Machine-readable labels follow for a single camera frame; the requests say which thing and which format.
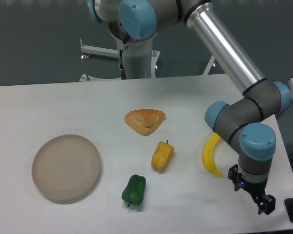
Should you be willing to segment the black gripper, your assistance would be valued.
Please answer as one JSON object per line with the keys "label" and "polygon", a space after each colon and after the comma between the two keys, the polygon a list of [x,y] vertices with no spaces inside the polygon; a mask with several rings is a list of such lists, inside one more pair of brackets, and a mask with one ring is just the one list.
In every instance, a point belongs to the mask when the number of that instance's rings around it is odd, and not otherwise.
{"label": "black gripper", "polygon": [[229,168],[228,179],[234,185],[234,191],[237,192],[240,188],[248,192],[254,203],[258,207],[258,214],[269,215],[275,210],[276,199],[272,195],[265,193],[269,171],[263,174],[250,174],[244,170],[238,171],[238,165],[235,164]]}

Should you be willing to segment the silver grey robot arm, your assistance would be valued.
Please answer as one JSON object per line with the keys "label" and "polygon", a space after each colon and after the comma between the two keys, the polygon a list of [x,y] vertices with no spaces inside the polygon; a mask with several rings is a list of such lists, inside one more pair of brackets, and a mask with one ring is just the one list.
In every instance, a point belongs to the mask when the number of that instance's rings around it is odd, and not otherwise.
{"label": "silver grey robot arm", "polygon": [[210,0],[88,0],[86,7],[92,21],[107,22],[120,41],[121,79],[151,77],[151,49],[143,50],[143,45],[158,31],[184,22],[196,32],[243,95],[232,105],[218,101],[205,113],[207,125],[239,155],[228,178],[235,190],[251,195],[259,214],[270,214],[275,198],[265,187],[276,136],[262,121],[289,106],[288,87],[267,80],[221,23]]}

